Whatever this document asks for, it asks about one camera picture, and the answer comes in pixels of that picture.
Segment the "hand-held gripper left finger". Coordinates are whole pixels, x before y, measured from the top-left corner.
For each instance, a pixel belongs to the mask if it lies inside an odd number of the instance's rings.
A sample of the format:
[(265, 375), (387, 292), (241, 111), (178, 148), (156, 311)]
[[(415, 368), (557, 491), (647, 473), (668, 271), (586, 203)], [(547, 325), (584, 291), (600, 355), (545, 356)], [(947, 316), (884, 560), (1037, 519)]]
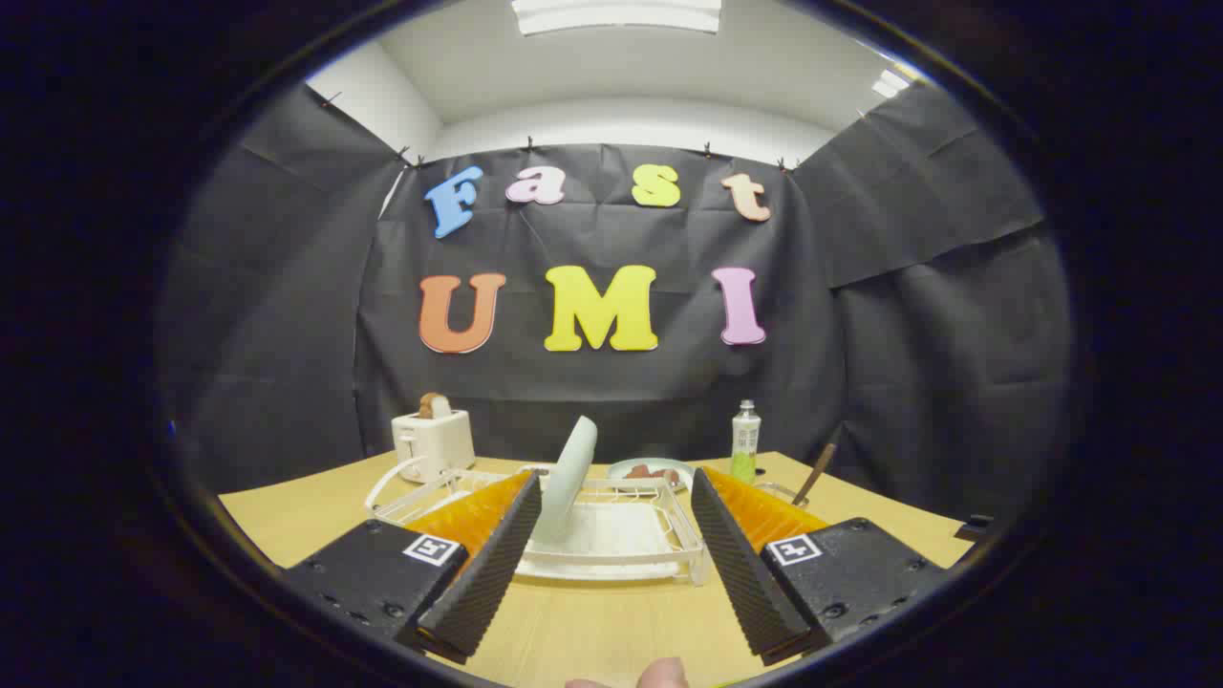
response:
[(464, 664), (501, 607), (541, 510), (539, 475), (526, 470), (406, 525), (351, 527), (284, 578), (364, 635)]

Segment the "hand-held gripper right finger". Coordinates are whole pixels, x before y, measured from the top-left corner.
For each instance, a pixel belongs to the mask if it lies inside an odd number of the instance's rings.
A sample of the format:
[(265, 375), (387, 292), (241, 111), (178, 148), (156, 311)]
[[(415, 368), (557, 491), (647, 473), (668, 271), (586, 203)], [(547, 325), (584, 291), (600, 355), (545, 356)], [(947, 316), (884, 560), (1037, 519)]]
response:
[(949, 576), (868, 518), (829, 525), (720, 470), (696, 470), (690, 495), (745, 640), (766, 666), (872, 631)]

